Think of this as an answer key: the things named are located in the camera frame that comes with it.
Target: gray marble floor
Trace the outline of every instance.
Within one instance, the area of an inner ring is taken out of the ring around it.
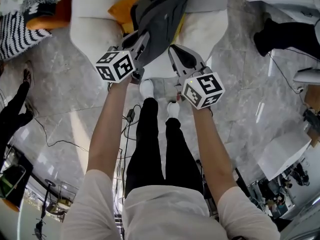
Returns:
[[[278,22],[291,20],[273,8],[266,9]],[[213,118],[230,157],[247,183],[263,176],[257,159],[266,144],[295,128],[302,121],[304,109],[300,97],[288,87],[270,57],[259,56],[251,41],[252,34],[262,28],[263,10],[260,3],[229,0],[229,27],[212,53],[212,70],[218,72],[226,89],[221,101],[212,106]],[[68,28],[54,30],[52,34],[52,38],[9,61],[0,78],[0,88],[7,101],[12,99],[22,82],[24,61],[32,60],[35,87],[28,98],[39,112],[37,120],[45,127],[49,145],[66,140],[88,149],[107,96],[107,85],[72,45]],[[274,60],[294,88],[300,86],[292,81],[295,72],[317,65],[312,59],[287,50],[274,51]],[[176,97],[173,87],[176,81],[154,80],[163,162],[167,103]],[[124,114],[136,104],[142,104],[139,89],[130,85]],[[182,131],[192,154],[198,158],[191,107],[186,101],[180,107]],[[135,111],[138,118],[139,108]],[[136,126],[130,128],[132,138],[135,138]],[[126,140],[125,137],[121,139],[123,149]],[[81,185],[88,162],[87,152],[67,143],[48,147],[44,131],[35,120],[17,131],[13,141],[32,161],[39,178],[57,183],[65,181],[75,187]],[[135,145],[135,141],[129,140],[128,157]]]

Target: gray bag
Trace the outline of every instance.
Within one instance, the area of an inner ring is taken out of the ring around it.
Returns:
[[[150,39],[139,62],[145,66],[160,56],[172,43],[188,0],[139,0],[131,8],[137,39],[149,32]]]

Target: black and white cube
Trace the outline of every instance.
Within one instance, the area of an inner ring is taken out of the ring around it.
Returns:
[[[103,80],[111,83],[120,83],[136,70],[127,50],[106,52],[94,67]]]
[[[217,103],[225,91],[220,77],[214,72],[185,80],[182,95],[199,110]]]

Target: white armchair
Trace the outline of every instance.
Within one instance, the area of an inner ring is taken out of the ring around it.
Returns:
[[[118,1],[72,0],[70,38],[92,64],[122,38],[120,26],[108,13],[108,9]],[[227,10],[187,13],[175,43],[194,50],[207,61],[214,45],[223,37],[227,28]],[[176,76],[167,50],[144,69],[143,79]]]

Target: orange pillow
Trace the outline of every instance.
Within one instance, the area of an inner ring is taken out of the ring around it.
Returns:
[[[120,0],[108,10],[108,13],[110,13],[120,25],[132,23],[130,10],[136,1],[138,0]]]

